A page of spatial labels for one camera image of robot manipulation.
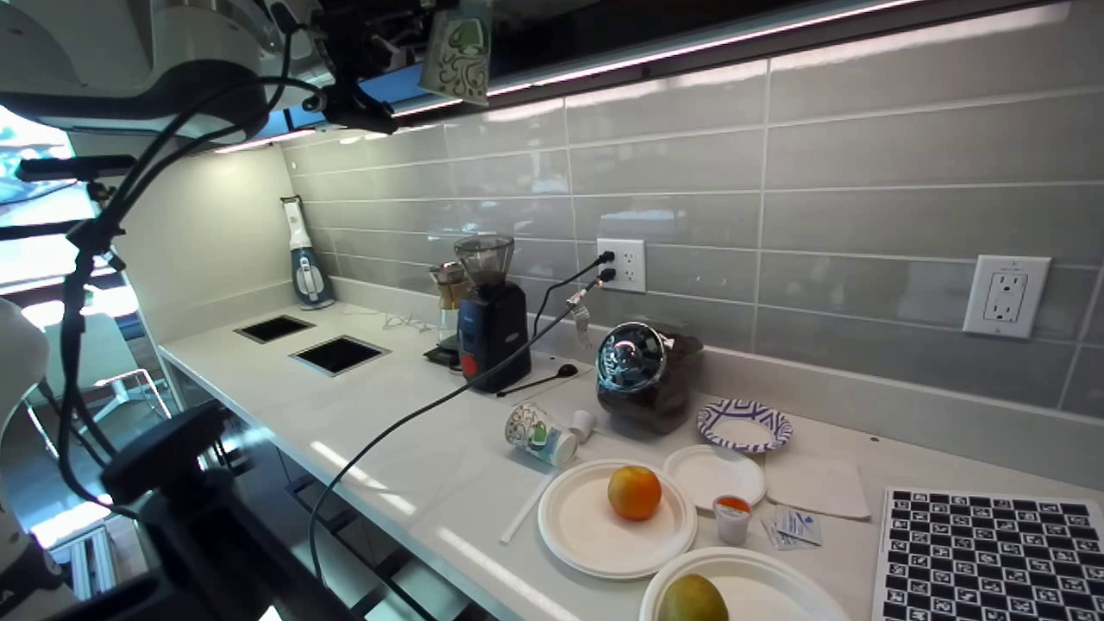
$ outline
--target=white wall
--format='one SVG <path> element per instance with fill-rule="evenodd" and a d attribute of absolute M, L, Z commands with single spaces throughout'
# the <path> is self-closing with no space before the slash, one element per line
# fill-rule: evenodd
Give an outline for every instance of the white wall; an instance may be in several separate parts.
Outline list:
<path fill-rule="evenodd" d="M 165 171 L 116 240 L 154 342 L 293 305 L 280 148 L 197 154 Z"/>

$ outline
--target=small bowl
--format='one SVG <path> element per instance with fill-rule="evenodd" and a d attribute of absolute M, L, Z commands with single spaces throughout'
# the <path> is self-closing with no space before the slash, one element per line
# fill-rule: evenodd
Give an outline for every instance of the small bowl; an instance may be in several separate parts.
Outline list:
<path fill-rule="evenodd" d="M 729 452 L 765 455 L 794 437 L 786 414 L 752 399 L 717 399 L 711 410 L 695 414 L 695 433 Z"/>

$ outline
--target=orange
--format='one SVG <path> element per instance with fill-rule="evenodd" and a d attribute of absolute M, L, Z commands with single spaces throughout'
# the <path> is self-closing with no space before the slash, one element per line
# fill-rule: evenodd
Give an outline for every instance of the orange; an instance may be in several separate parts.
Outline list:
<path fill-rule="evenodd" d="M 658 511 L 663 483 L 644 466 L 622 466 L 610 474 L 606 501 L 625 520 L 649 520 Z"/>

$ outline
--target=black mount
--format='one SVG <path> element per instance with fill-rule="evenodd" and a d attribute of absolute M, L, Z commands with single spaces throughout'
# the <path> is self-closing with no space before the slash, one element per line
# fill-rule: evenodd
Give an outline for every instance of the black mount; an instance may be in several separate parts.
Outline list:
<path fill-rule="evenodd" d="M 64 612 L 64 621 L 241 621 L 265 606 L 288 621 L 351 618 L 235 496 L 231 474 L 197 466 L 223 422 L 223 409 L 204 403 L 109 458 L 103 486 L 119 505 L 144 496 L 139 520 L 157 571 Z"/>

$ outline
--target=coffee grinder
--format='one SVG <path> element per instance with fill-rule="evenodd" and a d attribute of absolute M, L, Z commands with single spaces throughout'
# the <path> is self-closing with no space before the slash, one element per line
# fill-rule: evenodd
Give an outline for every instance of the coffee grinder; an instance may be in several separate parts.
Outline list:
<path fill-rule="evenodd" d="M 423 360 L 454 368 L 457 366 L 454 318 L 457 318 L 457 299 L 470 289 L 470 281 L 454 259 L 430 265 L 427 275 L 434 281 L 442 297 L 445 338 L 430 352 L 423 352 Z"/>
<path fill-rule="evenodd" d="M 454 259 L 471 281 L 457 305 L 457 372 L 471 390 L 492 395 L 516 382 L 529 368 L 524 289 L 506 281 L 512 259 L 509 235 L 474 235 L 454 246 Z"/>

